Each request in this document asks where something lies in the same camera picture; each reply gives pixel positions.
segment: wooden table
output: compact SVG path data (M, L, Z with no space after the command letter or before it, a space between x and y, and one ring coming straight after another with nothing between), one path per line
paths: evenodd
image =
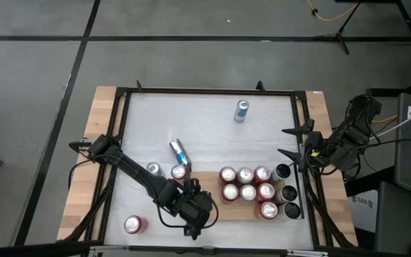
M107 133L116 90L117 88L112 86L98 86L96 88L83 137L97 138L99 135ZM329 137L332 130L323 93L320 91L307 91L306 96L310 117L315 120L314 130L322 132L324 138ZM123 98L120 100L119 105L123 105ZM298 110L300 123L303 124L303 109L300 101L298 102ZM118 127L121 120L120 113L117 113L116 117L117 119L113 135L118 133ZM83 160L84 157L79 155L77 162ZM99 165L97 163L88 163L79 166L75 170L66 207L64 209L63 219L59 228L58 239L67 237L89 210L96 185L98 167ZM346 238L351 243L357 245L355 229L345 187L343 185L342 174L340 172L335 172L330 176L323 176L322 182L328 213L340 231L345 234ZM98 236L98 228L102 217L101 211L102 210L96 215L95 226L93 227L93 232L91 234L92 239L96 239ZM315 212L315 214L320 245L325 245L323 223L318 213Z

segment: concrete floor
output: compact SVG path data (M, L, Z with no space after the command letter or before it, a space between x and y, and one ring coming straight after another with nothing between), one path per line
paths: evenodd
M313 1L320 15L351 4ZM0 35L81 36L92 0L0 0ZM307 1L102 1L91 35L315 36L337 30L344 18L318 21ZM396 6L362 4L347 36L409 36ZM10 245L34 182L79 42L0 41L0 246ZM331 123L366 88L411 84L411 44L339 45L271 42L89 42L73 88L27 243L56 239L76 155L67 146L83 135L97 86L143 86L324 91ZM381 99L380 117L396 112ZM368 151L375 168L393 162L394 146ZM370 172L364 165L363 173Z

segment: lying can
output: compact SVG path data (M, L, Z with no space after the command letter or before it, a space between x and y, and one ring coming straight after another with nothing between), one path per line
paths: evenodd
M250 168L242 167L237 172L237 181L241 184L248 184L253 181L253 171Z
M269 182L270 171L264 166L256 167L253 175L255 177L256 184Z
M275 200L278 203L288 203L294 201L298 197L298 192L293 186L284 186L275 194Z
M188 157L188 154L186 154L186 151L182 146L180 139L176 138L172 140L171 142L169 142L169 146L171 146L172 151L176 155L179 164L182 164L184 166L191 165L190 157Z
M142 233L147 229L148 222L137 215L129 216L125 221L125 231L129 234Z
M147 164L147 171L150 171L155 176L163 176L164 172L161 169L160 165L157 164L156 162L150 162Z
M280 181L284 181L291 175L291 169L288 165L282 163L278 164L277 167L274 168L272 174L270 175L270 183L276 184Z
M237 122L243 122L245 120L245 116L247 115L248 107L250 107L250 104L247 100L240 100L237 103L237 108L235 109L234 120Z
M277 216L277 206L269 201L255 206L255 217L263 220L271 220Z
M223 187L221 190L221 202L222 203L231 203L237 199L239 196L239 190L237 186L233 184L228 184Z
M256 188L251 185L243 185L239 190L239 196L243 203L253 202L256 198Z
M222 168L218 174L218 183L220 184L220 186L224 186L229 183L234 183L236 176L237 173L235 172L235 169L226 166Z
M274 194L275 189L269 183L262 183L256 189L256 198L259 202L270 201Z
M186 178L185 166L177 164L174 167L172 167L171 176L177 181L183 181Z
M300 208L296 203L284 203L278 207L278 220L289 221L294 218L299 218L299 216Z

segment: yellow cable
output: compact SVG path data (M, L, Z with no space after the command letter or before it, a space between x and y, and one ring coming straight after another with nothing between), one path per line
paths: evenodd
M313 11L313 9L315 9L315 8L313 8L312 2L311 2L310 0L307 0L307 1L308 1L308 4L310 5L310 8L311 8L312 11ZM322 21L334 21L334 20L339 19L340 17L348 14L349 12L351 12L356 6L357 6L357 4L355 4L354 6L352 6L350 9L348 9L348 11L344 12L343 14L341 14L341 15L339 15L339 16L336 16L336 17L334 17L334 18L331 18L331 19L323 18L323 17L321 17L320 15L318 15L317 12L315 12L315 15L316 15L320 20L322 20Z
M391 121L391 120L396 119L396 118L397 118L397 115L393 115L390 118L386 118L386 119L383 119L383 120L379 120L379 121L373 120L372 123L384 123L384 122Z

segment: soda can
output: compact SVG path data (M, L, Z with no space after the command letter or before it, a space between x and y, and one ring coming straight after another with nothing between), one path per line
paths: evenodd
M125 231L129 234L142 233L147 229L148 222L137 215L129 216L125 221Z
M278 164L277 167L274 168L272 174L270 175L270 183L277 184L280 181L284 181L291 175L291 169L288 165L282 163Z
M243 185L239 190L239 196L243 203L253 202L256 198L256 188L251 185Z
M150 162L147 164L147 171L150 171L155 176L163 176L164 172L161 169L160 165L157 164L156 162Z
M169 146L171 146L171 149L176 155L179 164L182 164L184 166L191 165L190 157L188 157L188 154L186 154L186 151L182 146L180 139L176 138L172 140L171 142L169 142Z
M277 206L269 201L259 203L255 206L255 217L262 220L271 220L277 216Z
M275 200L277 203L288 203L294 201L297 197L298 192L296 191L296 188L292 186L284 186L275 194Z
M243 122L243 120L245 120L245 115L247 115L248 107L250 107L250 103L248 103L247 100L240 100L235 109L234 120Z
M223 187L221 190L221 202L222 203L231 203L237 199L239 196L239 190L237 186L233 184L228 184Z
M256 198L259 202L270 201L274 194L275 189L269 183L262 183L256 189Z
M300 208L296 203L284 203L278 207L278 220L289 221L294 218L299 218L299 216Z
M248 184L253 181L253 171L248 167L239 168L237 180L240 184Z
M226 166L220 170L218 174L218 183L220 186L224 186L229 183L233 183L235 181L235 177L237 173L235 172L234 168Z
M270 178L270 171L264 166L258 166L254 171L255 183L267 183Z
M183 181L186 178L185 166L177 164L174 167L172 167L171 176L177 181Z

